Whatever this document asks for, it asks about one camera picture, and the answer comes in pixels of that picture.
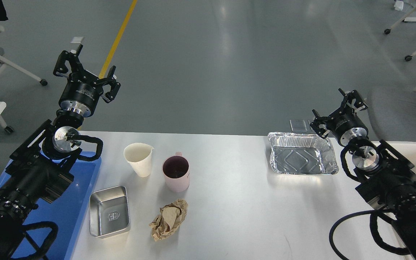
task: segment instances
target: white paper cup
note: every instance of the white paper cup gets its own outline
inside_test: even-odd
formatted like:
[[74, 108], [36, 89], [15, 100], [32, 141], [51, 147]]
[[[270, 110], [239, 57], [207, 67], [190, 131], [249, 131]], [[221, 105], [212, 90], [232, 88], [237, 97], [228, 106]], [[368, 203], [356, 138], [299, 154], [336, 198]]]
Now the white paper cup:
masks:
[[139, 177], [147, 177], [152, 172], [153, 147], [145, 143], [132, 143], [128, 145], [123, 155]]

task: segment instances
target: black cable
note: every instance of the black cable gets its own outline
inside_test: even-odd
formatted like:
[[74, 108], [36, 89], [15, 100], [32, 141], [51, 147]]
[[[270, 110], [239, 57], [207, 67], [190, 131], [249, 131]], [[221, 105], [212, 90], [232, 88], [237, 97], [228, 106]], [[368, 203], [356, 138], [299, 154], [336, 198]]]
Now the black cable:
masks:
[[348, 153], [349, 149], [350, 148], [348, 146], [345, 146], [343, 150], [341, 151], [340, 153], [341, 165], [343, 166], [343, 170], [348, 177], [350, 177], [354, 181], [360, 182], [359, 178], [357, 178], [357, 176], [352, 175], [350, 172], [350, 169], [348, 168], [348, 163], [346, 162], [346, 154]]
[[46, 253], [48, 253], [48, 250], [53, 244], [54, 240], [56, 239], [57, 232], [59, 231], [59, 227], [57, 226], [57, 224], [51, 221], [41, 221], [23, 226], [24, 231], [41, 228], [50, 228], [51, 231], [44, 239], [41, 247], [39, 247], [39, 250], [36, 250], [36, 252], [31, 255], [19, 258], [11, 258], [10, 260], [36, 260], [42, 258], [44, 255], [46, 255]]
[[381, 247], [382, 249], [391, 252], [396, 255], [410, 255], [410, 252], [405, 247], [393, 247], [392, 245], [388, 245], [386, 242], [383, 241], [383, 238], [381, 238], [380, 233], [378, 232], [378, 223], [377, 219], [378, 216], [381, 216], [382, 214], [379, 214], [378, 212], [374, 212], [370, 214], [370, 232], [372, 234], [373, 240], [375, 243]]
[[335, 246], [335, 242], [333, 241], [333, 234], [335, 233], [335, 229], [337, 229], [337, 227], [343, 223], [345, 220], [348, 220], [352, 217], [357, 217], [357, 216], [362, 216], [362, 215], [367, 215], [367, 214], [372, 214], [372, 213], [387, 213], [387, 212], [392, 212], [390, 209], [372, 209], [371, 211], [360, 211], [360, 212], [355, 212], [352, 214], [348, 214], [344, 217], [342, 217], [341, 219], [338, 219], [335, 224], [333, 224], [333, 226], [330, 229], [330, 233], [328, 236], [328, 239], [330, 241], [330, 246], [333, 249], [333, 251], [343, 260], [349, 260], [347, 257], [345, 257]]
[[383, 219], [386, 223], [388, 223], [390, 225], [393, 221], [395, 221], [391, 217], [388, 217], [386, 214], [378, 214], [378, 217], [380, 217], [381, 219]]
[[67, 140], [84, 140], [88, 143], [95, 143], [97, 145], [96, 146], [96, 154], [94, 156], [87, 157], [87, 156], [79, 155], [78, 160], [81, 160], [81, 161], [95, 161], [102, 154], [102, 149], [104, 147], [104, 143], [99, 138], [95, 138], [95, 137], [88, 136], [88, 135], [70, 135], [70, 136], [67, 137]]
[[[36, 244], [35, 240], [28, 234], [28, 232], [24, 231], [23, 235], [25, 236], [25, 239], [28, 241], [28, 243], [30, 243], [30, 245], [35, 249], [35, 251], [40, 250], [38, 244]], [[43, 259], [49, 260], [46, 255], [43, 256]]]

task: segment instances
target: metal container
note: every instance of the metal container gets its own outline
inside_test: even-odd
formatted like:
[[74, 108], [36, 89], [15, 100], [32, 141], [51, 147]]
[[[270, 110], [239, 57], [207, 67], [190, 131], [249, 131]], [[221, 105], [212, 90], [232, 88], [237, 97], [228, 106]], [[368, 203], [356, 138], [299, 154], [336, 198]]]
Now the metal container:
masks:
[[95, 191], [89, 198], [89, 232], [106, 238], [128, 232], [129, 210], [126, 188], [115, 186]]
[[335, 174], [337, 160], [332, 144], [318, 135], [272, 132], [270, 165], [276, 173]]

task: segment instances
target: aluminum foil tray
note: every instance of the aluminum foil tray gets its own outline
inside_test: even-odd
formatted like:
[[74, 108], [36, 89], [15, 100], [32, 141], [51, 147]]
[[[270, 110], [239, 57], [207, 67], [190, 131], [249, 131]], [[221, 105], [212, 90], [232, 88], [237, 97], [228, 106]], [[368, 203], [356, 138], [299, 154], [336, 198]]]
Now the aluminum foil tray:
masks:
[[318, 135], [272, 132], [270, 165], [276, 173], [335, 174], [337, 160], [332, 143]]

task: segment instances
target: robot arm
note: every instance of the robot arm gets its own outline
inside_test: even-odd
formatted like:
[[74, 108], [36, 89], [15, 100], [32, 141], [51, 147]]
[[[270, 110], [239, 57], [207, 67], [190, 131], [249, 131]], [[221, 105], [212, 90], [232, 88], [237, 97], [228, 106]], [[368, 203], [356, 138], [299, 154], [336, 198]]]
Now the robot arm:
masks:
[[[380, 216], [388, 221], [410, 253], [416, 259], [416, 174], [414, 165], [386, 141], [380, 140], [375, 146], [368, 139], [368, 131], [357, 117], [357, 112], [368, 106], [363, 102], [357, 91], [345, 93], [340, 108], [328, 117], [320, 117], [317, 111], [311, 128], [322, 138], [331, 132], [343, 146], [341, 161], [347, 176], [360, 182], [355, 189], [373, 209], [380, 210], [371, 217], [372, 234], [378, 245], [386, 248], [379, 240], [376, 230], [376, 218]], [[355, 165], [351, 174], [346, 163], [346, 153], [352, 155]], [[396, 219], [386, 217], [381, 210], [395, 214]], [[402, 250], [390, 250], [401, 253]]]
[[[54, 122], [46, 120], [10, 155], [13, 161], [6, 168], [10, 179], [0, 188], [0, 260], [10, 258], [24, 238], [36, 250], [25, 259], [39, 259], [47, 253], [56, 238], [57, 225], [53, 222], [23, 225], [23, 222], [30, 211], [38, 208], [38, 199], [52, 203], [62, 196], [74, 180], [69, 171], [76, 160], [94, 161], [102, 153], [102, 140], [81, 135], [77, 129], [84, 117], [94, 114], [99, 97], [106, 102], [115, 98], [120, 83], [113, 75], [115, 66], [104, 79], [83, 69], [78, 59], [81, 49], [82, 45], [76, 51], [62, 51], [59, 55], [54, 75], [64, 76], [60, 73], [68, 72], [66, 61], [70, 63], [71, 73], [65, 76], [68, 82]], [[104, 94], [106, 85], [110, 85], [110, 91]], [[96, 143], [95, 155], [81, 155], [81, 142]], [[41, 246], [27, 233], [38, 228], [51, 228]]]

